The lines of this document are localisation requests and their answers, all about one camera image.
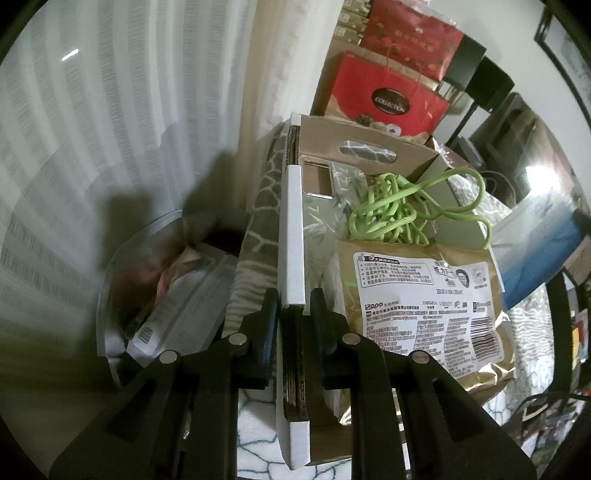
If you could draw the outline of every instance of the metal screw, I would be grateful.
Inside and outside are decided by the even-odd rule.
[[[244,345],[247,340],[248,337],[243,333],[234,333],[230,335],[230,343],[232,345]]]
[[[172,364],[173,362],[177,361],[178,354],[172,350],[166,350],[160,354],[158,357],[160,358],[160,362],[164,365]]]
[[[361,341],[361,337],[356,333],[349,332],[343,335],[343,341],[347,345],[357,345]]]
[[[417,350],[413,353],[413,360],[418,364],[426,364],[429,362],[429,354],[422,350]]]

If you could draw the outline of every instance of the picture frame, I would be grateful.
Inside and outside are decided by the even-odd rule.
[[[591,61],[577,37],[545,7],[534,40],[562,75],[591,129]]]

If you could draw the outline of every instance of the red gift bag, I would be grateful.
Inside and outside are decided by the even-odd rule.
[[[428,135],[448,103],[417,80],[343,53],[325,115],[353,120],[396,136]]]
[[[374,0],[361,46],[441,82],[463,36],[443,20],[398,0]]]

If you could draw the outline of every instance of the black cable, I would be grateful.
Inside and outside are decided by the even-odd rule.
[[[537,398],[544,398],[544,397],[556,397],[556,399],[554,401],[558,401],[558,400],[591,401],[591,397],[588,397],[586,395],[578,395],[576,393],[570,393],[570,392],[544,392],[544,393],[538,393],[535,395],[530,395],[529,397],[527,397],[524,401],[522,401],[519,404],[519,406],[515,410],[515,413],[511,416],[511,418],[509,419],[509,421],[507,423],[511,422],[515,418],[515,416],[523,408],[523,405],[525,405],[527,402],[529,402],[531,400],[536,400]]]

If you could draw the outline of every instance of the barcode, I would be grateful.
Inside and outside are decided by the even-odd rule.
[[[150,327],[144,327],[139,333],[138,338],[147,345],[152,338],[152,333],[154,333],[154,331]]]
[[[470,324],[472,348],[476,358],[481,362],[501,353],[499,341],[493,329],[494,326],[490,317],[472,319]]]

